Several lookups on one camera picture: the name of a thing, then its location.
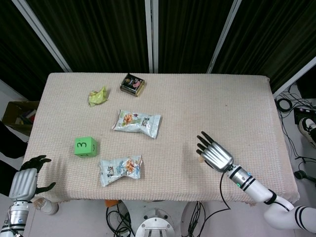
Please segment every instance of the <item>gray floor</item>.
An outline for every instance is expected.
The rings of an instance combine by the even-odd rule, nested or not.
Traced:
[[[6,103],[14,100],[14,96],[8,96],[0,91],[0,116],[6,107]],[[293,139],[296,149],[300,155],[315,157],[316,150],[299,133],[294,124],[293,114],[284,119],[289,136]],[[18,168],[22,163],[22,158],[13,160],[0,154],[0,159]],[[293,170],[297,170],[299,160],[294,160],[291,156]],[[307,163],[301,166],[309,175],[316,177],[316,164]],[[295,205],[306,205],[316,207],[316,188],[307,181],[297,181],[301,199]],[[4,220],[7,208],[11,201],[0,195],[0,222]],[[206,202],[206,214],[222,209],[223,203],[210,201]],[[310,233],[302,230],[276,230],[271,228],[263,219],[263,213],[267,206],[257,204],[249,206],[241,202],[230,202],[229,211],[218,213],[213,216],[204,228],[202,236],[235,236],[235,237],[314,237]],[[193,203],[186,208],[182,216],[183,235],[186,235],[188,222],[190,221]],[[57,214],[47,216],[31,207],[27,221],[24,237],[65,237],[65,236],[113,236],[105,221],[105,205],[103,200],[73,200],[60,204]]]

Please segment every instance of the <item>robotic arm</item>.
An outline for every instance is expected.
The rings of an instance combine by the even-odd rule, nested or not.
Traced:
[[[45,157],[38,156],[30,159],[14,175],[9,194],[9,198],[13,201],[13,204],[8,210],[0,237],[22,237],[30,209],[29,201],[34,197],[34,194],[46,192],[55,186],[56,183],[54,182],[48,187],[37,187],[40,169],[44,163],[51,161]]]
[[[294,207],[289,201],[263,186],[240,165],[235,165],[234,158],[229,152],[205,132],[202,134],[207,141],[197,136],[203,143],[203,145],[198,143],[200,150],[197,150],[197,153],[215,170],[226,172],[228,177],[254,201],[270,205],[264,213],[269,225],[276,229],[304,229],[316,233],[316,209],[305,206]]]

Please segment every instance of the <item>yellow crumpled wrapper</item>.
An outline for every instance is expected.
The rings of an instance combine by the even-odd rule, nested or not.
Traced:
[[[90,107],[102,104],[106,102],[108,99],[106,98],[107,91],[105,86],[99,92],[92,91],[89,94],[89,105]]]

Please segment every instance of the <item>textured fabric tablecloth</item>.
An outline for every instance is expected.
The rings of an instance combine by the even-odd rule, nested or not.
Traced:
[[[299,198],[277,110],[263,76],[134,74],[143,78],[139,97],[120,91],[126,74],[50,74],[24,161],[47,155],[38,187],[56,182],[42,197],[70,199],[220,200],[221,173],[198,161],[203,130],[266,187],[294,202]],[[88,94],[106,86],[109,100],[89,107]],[[119,110],[160,114],[157,139],[113,131]],[[74,155],[76,137],[92,136],[98,155]],[[123,177],[102,187],[101,159],[142,155],[141,179]],[[228,177],[226,200],[253,202]]]

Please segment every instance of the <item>green cube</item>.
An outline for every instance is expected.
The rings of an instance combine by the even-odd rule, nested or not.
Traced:
[[[79,157],[95,157],[97,155],[97,142],[92,137],[76,138],[75,155]]]

